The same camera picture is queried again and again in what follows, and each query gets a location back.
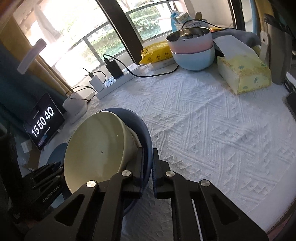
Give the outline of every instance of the yellow bowl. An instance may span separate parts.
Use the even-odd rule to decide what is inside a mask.
[[[66,149],[64,174],[69,190],[74,193],[89,180],[109,180],[136,153],[133,136],[117,115],[93,114],[78,127]]]

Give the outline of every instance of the pink bowl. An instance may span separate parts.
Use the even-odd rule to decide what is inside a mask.
[[[212,33],[208,28],[186,28],[169,34],[166,41],[174,53],[199,53],[213,46]]]

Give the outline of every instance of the power strip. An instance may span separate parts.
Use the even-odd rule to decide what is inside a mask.
[[[136,75],[139,75],[141,73],[140,67],[137,66],[135,63],[128,66],[128,69]],[[96,97],[98,97],[98,99],[102,99],[107,94],[111,93],[113,90],[117,89],[119,86],[123,85],[124,83],[135,77],[130,72],[128,72],[127,69],[123,69],[122,72],[123,76],[121,76],[119,79],[116,80],[113,77],[110,77],[106,80],[106,82],[104,83],[104,88],[96,94]]]

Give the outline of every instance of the yellow tissue package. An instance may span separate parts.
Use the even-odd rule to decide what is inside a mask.
[[[168,43],[163,41],[147,46],[142,50],[141,56],[140,64],[149,64],[171,58],[173,55]]]
[[[251,48],[233,36],[219,38],[214,42],[225,57],[217,56],[218,71],[235,94],[271,85],[270,69]]]

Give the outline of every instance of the dark teal curtain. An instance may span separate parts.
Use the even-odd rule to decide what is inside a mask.
[[[59,110],[66,97],[27,71],[17,71],[19,61],[0,42],[0,122],[22,136],[27,136],[23,123],[38,100],[48,93]]]

